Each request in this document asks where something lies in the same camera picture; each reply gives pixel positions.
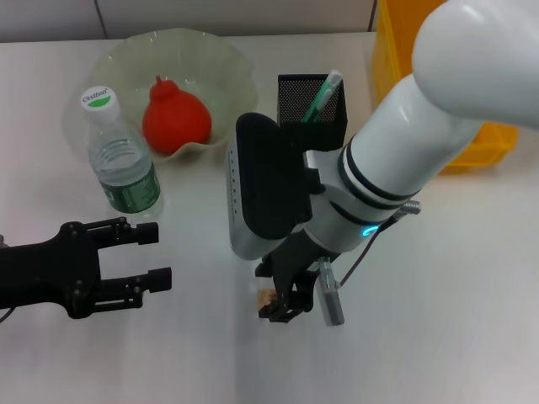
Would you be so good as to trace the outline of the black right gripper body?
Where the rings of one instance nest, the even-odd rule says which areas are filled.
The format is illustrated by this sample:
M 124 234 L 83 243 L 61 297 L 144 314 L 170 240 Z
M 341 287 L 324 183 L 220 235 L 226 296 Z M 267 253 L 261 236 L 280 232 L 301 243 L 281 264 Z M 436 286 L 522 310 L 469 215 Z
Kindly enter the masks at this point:
M 278 291 L 313 291 L 319 275 L 318 260 L 332 263 L 338 254 L 322 247 L 306 231 L 290 234 L 277 248 L 262 257 L 254 276 L 272 278 Z

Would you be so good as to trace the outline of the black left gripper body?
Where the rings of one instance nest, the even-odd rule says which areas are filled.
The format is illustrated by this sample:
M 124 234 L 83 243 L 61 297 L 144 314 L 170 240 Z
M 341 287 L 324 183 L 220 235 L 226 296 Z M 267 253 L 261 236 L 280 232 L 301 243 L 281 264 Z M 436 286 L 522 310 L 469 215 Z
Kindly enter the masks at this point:
M 83 319 L 98 305 L 101 273 L 94 232 L 103 221 L 63 224 L 50 240 L 1 249 L 1 308 L 54 303 L 72 319 Z

